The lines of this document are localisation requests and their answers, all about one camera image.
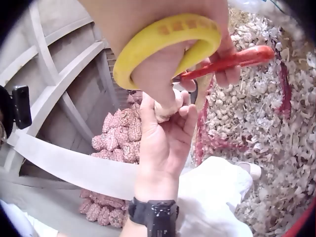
gray wall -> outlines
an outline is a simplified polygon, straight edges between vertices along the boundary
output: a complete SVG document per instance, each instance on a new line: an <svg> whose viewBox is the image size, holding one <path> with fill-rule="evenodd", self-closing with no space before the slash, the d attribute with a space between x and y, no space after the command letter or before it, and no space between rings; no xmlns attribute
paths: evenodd
<svg viewBox="0 0 316 237"><path fill-rule="evenodd" d="M85 9L76 0L40 0L38 2L40 22L44 36L48 36L63 27L89 17ZM0 74L23 52L34 45L30 33L30 18L22 16L12 30L0 51ZM93 33L93 23L65 35L48 46L52 60L58 72L67 66L80 53L92 45L96 40ZM110 55L109 63L114 65L115 57L111 49L106 49ZM102 124L107 113L114 113L108 88L104 88L96 59L76 77L66 92L69 94L75 107L94 135L102 131ZM39 56L36 55L24 65L6 84L11 91L15 85L28 85L31 105L39 98L47 83L42 76ZM127 91L115 86L121 104L126 104ZM91 143L85 141L70 119L56 104L41 127L37 137L60 147L71 149L85 154L94 152Z"/></svg>

yellow bangle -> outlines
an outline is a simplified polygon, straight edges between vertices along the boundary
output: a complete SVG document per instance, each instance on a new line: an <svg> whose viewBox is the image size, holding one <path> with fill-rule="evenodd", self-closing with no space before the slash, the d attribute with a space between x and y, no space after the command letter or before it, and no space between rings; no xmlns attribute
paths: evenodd
<svg viewBox="0 0 316 237"><path fill-rule="evenodd" d="M121 51L113 69L116 83L124 89L137 90L131 73L142 61L169 45L195 39L174 76L216 52L221 43L219 27L204 16L189 13L154 22L137 33Z"/></svg>

black camera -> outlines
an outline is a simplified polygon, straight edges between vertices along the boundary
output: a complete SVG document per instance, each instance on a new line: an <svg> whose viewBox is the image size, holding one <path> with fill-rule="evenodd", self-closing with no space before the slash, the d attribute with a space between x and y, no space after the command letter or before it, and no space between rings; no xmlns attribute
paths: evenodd
<svg viewBox="0 0 316 237"><path fill-rule="evenodd" d="M28 86L15 86L12 95L0 86L0 122L8 138L13 129L13 123L19 129L24 129L32 124L30 97Z"/></svg>

black strap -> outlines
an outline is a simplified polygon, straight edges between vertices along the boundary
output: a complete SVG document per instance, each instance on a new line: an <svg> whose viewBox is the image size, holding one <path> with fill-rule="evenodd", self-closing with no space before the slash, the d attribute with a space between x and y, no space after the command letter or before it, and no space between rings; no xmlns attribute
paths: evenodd
<svg viewBox="0 0 316 237"><path fill-rule="evenodd" d="M138 201L134 197L128 207L128 213L130 214L131 221L145 226L146 225L146 222L145 222L146 208L147 208L147 203Z"/></svg>

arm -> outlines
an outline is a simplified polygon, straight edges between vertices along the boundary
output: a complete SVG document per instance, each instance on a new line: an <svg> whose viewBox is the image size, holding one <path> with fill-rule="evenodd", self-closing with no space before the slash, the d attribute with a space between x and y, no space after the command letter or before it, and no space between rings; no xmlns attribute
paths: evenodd
<svg viewBox="0 0 316 237"><path fill-rule="evenodd" d="M187 91L178 113L169 121L158 124L154 100L143 93L141 104L142 139L140 163L135 183L135 197L149 200L177 200L179 177L188 157L198 113L195 105L188 105ZM130 219L120 237L146 237L147 228Z"/></svg>
<svg viewBox="0 0 316 237"><path fill-rule="evenodd" d="M225 0L79 1L99 26L116 56L140 30L157 20L180 13L203 15L219 24L222 31L222 44L217 53L212 56L212 60L216 61L235 51L227 29L228 5ZM166 47L148 57L132 72L131 77L139 89L149 94L164 108L175 107L175 96L170 80L183 57L185 48L190 44L192 42L185 41ZM222 85L228 85L229 82L236 83L239 76L239 70L230 69L219 73L217 81ZM195 84L190 81L184 87L195 88Z"/></svg>

